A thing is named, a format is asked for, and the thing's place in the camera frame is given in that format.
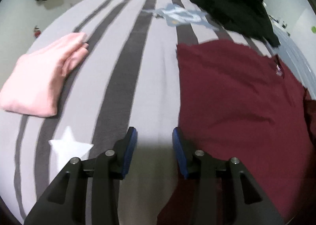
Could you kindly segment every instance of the star pattern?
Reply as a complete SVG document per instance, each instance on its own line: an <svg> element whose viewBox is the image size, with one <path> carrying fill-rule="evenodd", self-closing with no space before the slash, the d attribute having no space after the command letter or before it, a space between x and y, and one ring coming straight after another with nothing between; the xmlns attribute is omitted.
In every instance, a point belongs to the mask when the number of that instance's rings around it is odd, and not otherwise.
<svg viewBox="0 0 316 225"><path fill-rule="evenodd" d="M67 126L61 139L52 139L49 141L52 150L57 155L58 172L66 165L72 157L86 159L86 154L93 147L93 144L77 142L70 126Z"/></svg>

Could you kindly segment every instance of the maroon t-shirt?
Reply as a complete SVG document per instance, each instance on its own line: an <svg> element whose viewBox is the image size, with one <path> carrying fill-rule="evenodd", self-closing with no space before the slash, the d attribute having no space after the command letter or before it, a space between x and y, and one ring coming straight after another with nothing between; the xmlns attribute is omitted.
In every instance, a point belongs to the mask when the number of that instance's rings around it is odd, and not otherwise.
<svg viewBox="0 0 316 225"><path fill-rule="evenodd" d="M184 137L215 158L239 158L282 217L293 217L314 183L306 89L278 56L261 57L248 46L216 40L177 50ZM188 224L192 187L179 181L158 224Z"/></svg>

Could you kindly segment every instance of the fire extinguisher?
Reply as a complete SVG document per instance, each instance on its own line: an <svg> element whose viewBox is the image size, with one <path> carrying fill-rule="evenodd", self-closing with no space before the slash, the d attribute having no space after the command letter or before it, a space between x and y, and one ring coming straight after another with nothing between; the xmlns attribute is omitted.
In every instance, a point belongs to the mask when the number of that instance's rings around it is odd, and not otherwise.
<svg viewBox="0 0 316 225"><path fill-rule="evenodd" d="M34 36L35 38L39 37L39 35L41 34L40 29L37 27L37 25L34 27Z"/></svg>

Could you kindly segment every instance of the pink folded shirt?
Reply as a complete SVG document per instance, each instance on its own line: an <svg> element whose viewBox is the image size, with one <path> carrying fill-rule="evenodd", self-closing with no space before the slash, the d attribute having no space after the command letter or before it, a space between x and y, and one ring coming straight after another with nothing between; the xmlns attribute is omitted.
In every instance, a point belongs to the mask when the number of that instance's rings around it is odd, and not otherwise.
<svg viewBox="0 0 316 225"><path fill-rule="evenodd" d="M20 114L57 114L64 79L88 54L85 33L71 33L22 55L0 92L0 107Z"/></svg>

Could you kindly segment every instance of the striped bedsheet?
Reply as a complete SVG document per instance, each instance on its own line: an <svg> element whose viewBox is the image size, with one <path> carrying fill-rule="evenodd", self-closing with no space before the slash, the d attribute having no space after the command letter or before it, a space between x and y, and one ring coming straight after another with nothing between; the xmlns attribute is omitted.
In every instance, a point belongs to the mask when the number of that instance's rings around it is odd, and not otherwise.
<svg viewBox="0 0 316 225"><path fill-rule="evenodd" d="M69 157L94 158L121 139L129 126L138 131L130 173L120 183L121 224L155 224L175 187L172 130L180 109L178 43L230 39L271 56L265 44L205 21L170 26L155 10L168 4L199 11L189 0L84 0L56 19L29 53L70 32L88 35L89 55L67 78L58 114L38 118L0 111L0 196L23 223L36 200ZM50 140L87 144L57 155ZM87 224L90 224L89 204Z"/></svg>

